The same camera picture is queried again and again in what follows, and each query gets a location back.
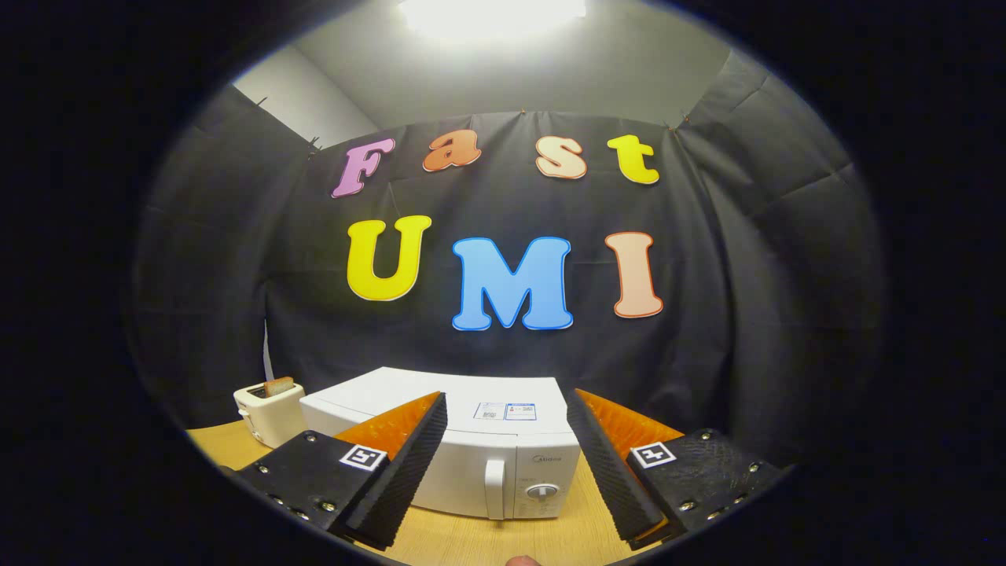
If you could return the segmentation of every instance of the ceiling light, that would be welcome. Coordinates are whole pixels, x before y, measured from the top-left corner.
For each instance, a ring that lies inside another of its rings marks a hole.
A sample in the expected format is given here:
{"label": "ceiling light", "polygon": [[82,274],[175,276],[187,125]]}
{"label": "ceiling light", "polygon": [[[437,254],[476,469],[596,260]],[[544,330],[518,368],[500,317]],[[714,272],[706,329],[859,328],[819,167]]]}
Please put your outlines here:
{"label": "ceiling light", "polygon": [[408,27],[444,40],[527,35],[586,15],[584,0],[404,0]]}

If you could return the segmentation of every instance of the orange letter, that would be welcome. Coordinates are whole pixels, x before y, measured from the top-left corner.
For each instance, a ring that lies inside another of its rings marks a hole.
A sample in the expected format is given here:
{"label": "orange letter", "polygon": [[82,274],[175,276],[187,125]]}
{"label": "orange letter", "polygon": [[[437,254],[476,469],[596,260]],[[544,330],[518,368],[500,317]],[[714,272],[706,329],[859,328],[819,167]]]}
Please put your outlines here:
{"label": "orange letter", "polygon": [[664,302],[653,294],[647,254],[653,237],[642,231],[620,231],[605,237],[605,244],[615,249],[619,261],[622,299],[615,304],[615,315],[623,319],[642,319],[663,311]]}
{"label": "orange letter", "polygon": [[578,179],[586,174],[586,163],[578,155],[583,148],[572,138],[545,136],[534,144],[534,149],[541,155],[534,164],[546,177]]}
{"label": "orange letter", "polygon": [[475,130],[456,130],[444,134],[430,144],[433,151],[423,160],[423,168],[427,171],[440,171],[451,165],[468,165],[482,155],[482,150],[475,147],[477,139]]}

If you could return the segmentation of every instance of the white microwave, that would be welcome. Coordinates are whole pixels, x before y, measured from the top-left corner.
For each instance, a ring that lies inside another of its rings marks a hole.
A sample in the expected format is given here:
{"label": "white microwave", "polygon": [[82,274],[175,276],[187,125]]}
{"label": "white microwave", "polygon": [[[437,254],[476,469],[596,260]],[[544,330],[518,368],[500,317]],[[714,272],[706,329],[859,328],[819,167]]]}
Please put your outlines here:
{"label": "white microwave", "polygon": [[448,425],[412,505],[489,519],[558,517],[579,445],[553,378],[380,368],[301,398],[309,429],[335,435],[417,397],[447,394]]}

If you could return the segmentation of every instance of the letter m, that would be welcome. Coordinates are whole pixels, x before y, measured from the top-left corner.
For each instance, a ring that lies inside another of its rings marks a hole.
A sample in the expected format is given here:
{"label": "letter m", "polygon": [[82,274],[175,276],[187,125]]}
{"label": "letter m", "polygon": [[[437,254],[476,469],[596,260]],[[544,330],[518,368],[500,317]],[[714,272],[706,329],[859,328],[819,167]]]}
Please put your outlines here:
{"label": "letter m", "polygon": [[531,307],[521,320],[531,331],[557,331],[572,325],[565,310],[562,267],[569,241],[561,237],[536,237],[524,251],[517,269],[510,270],[496,243],[488,237],[467,237],[454,243],[461,257],[461,313],[452,324],[459,331],[485,331],[492,325],[483,310],[489,300],[505,329],[517,320],[524,299]]}

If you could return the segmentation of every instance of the wooden table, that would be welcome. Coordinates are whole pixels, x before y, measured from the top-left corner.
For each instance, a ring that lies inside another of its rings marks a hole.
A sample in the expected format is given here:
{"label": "wooden table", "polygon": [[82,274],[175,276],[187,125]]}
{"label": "wooden table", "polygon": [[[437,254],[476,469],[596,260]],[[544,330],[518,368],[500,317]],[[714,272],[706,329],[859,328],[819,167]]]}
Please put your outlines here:
{"label": "wooden table", "polygon": [[[269,453],[243,421],[188,431],[212,461],[234,469]],[[489,521],[408,508],[394,546],[377,554],[415,566],[503,566],[526,554],[545,566],[609,564],[636,552],[619,540],[612,516],[580,454],[572,487],[556,519]]]}

